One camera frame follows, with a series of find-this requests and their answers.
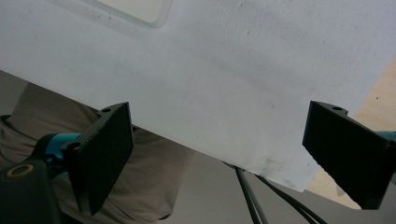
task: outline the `gray cloth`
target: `gray cloth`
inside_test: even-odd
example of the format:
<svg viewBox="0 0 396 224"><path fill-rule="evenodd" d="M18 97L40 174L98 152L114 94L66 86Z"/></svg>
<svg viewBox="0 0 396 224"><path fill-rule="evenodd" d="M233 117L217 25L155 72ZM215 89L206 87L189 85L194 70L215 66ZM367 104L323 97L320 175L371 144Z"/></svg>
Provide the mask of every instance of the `gray cloth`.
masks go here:
<svg viewBox="0 0 396 224"><path fill-rule="evenodd" d="M12 115L0 118L0 169L26 159L45 134L82 133L96 120L94 109L29 84ZM143 129L134 132L134 143L96 215L78 211L67 177L53 180L61 209L83 223L149 224L170 215L194 151Z"/></svg>

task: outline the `white surface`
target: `white surface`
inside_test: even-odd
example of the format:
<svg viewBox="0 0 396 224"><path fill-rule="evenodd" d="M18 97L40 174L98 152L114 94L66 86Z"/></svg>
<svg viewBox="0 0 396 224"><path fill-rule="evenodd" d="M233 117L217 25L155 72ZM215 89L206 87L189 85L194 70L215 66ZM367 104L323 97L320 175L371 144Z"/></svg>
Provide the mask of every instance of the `white surface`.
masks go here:
<svg viewBox="0 0 396 224"><path fill-rule="evenodd" d="M171 0L95 0L152 25L162 25Z"/></svg>
<svg viewBox="0 0 396 224"><path fill-rule="evenodd" d="M0 69L277 183L318 169L310 100L353 114L395 51L391 0L174 0L161 29L79 0L0 2Z"/></svg>

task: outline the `white panel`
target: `white panel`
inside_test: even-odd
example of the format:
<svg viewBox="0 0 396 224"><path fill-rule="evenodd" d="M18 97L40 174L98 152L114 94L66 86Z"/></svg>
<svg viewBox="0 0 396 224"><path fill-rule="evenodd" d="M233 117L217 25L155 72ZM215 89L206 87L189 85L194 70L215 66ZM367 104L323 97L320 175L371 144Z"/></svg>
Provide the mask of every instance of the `white panel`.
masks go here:
<svg viewBox="0 0 396 224"><path fill-rule="evenodd" d="M0 69L303 189L309 101L353 114L395 52L396 3L174 0L160 29L79 0L0 1Z"/></svg>

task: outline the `black cable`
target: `black cable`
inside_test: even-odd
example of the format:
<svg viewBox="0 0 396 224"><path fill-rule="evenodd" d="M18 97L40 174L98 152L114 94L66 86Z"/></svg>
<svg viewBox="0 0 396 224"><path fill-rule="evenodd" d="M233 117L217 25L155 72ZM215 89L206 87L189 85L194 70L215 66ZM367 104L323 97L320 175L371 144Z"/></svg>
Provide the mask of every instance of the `black cable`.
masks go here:
<svg viewBox="0 0 396 224"><path fill-rule="evenodd" d="M235 172L236 172L236 176L238 177L239 184L241 185L242 191L244 192L245 200L247 201L247 207L248 207L248 211L250 213L251 219L253 220L254 224L261 224L259 221L259 218L257 217L256 209L254 208L253 202L251 201L248 190L242 180L241 168L235 167Z"/></svg>
<svg viewBox="0 0 396 224"><path fill-rule="evenodd" d="M260 206L260 203L256 198L256 195L254 195L253 189L251 188L251 186L248 183L248 180L245 177L244 171L240 170L240 174L242 177L242 181L244 182L245 186L247 187L247 192L250 195L251 201L253 201L253 205L256 208L256 212L259 214L259 218L262 221L262 224L269 224L267 217L265 216L264 212L262 211L262 207Z"/></svg>
<svg viewBox="0 0 396 224"><path fill-rule="evenodd" d="M298 202L295 200L293 197L291 197L289 194L283 192L282 190L276 188L273 186L268 180L266 180L264 177L256 175L257 178L260 179L262 183L264 183L266 186L268 186L271 190L273 190L277 195L279 195L281 198L283 198L286 202L288 202L291 206L295 208L295 206L299 207L299 209L296 209L303 217L304 215L300 212L300 210L304 211L306 214L311 216L313 219L315 219L318 223L320 224L327 224L325 220L323 220L321 217L319 217L317 214L315 214L313 211L311 211L309 208L307 208L305 205L302 203Z"/></svg>

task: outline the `wrinkled fabric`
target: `wrinkled fabric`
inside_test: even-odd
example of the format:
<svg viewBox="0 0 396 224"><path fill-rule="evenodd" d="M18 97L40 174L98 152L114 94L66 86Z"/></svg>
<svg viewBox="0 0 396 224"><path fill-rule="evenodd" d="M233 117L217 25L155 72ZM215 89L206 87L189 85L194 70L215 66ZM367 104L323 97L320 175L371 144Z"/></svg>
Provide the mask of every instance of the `wrinkled fabric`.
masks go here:
<svg viewBox="0 0 396 224"><path fill-rule="evenodd" d="M29 84L12 115L0 118L0 169L25 160L42 136L82 133L97 119L96 110ZM53 187L63 212L83 223L156 223L172 214L193 155L187 147L138 128L131 157L93 217L78 211L67 177L56 177Z"/></svg>

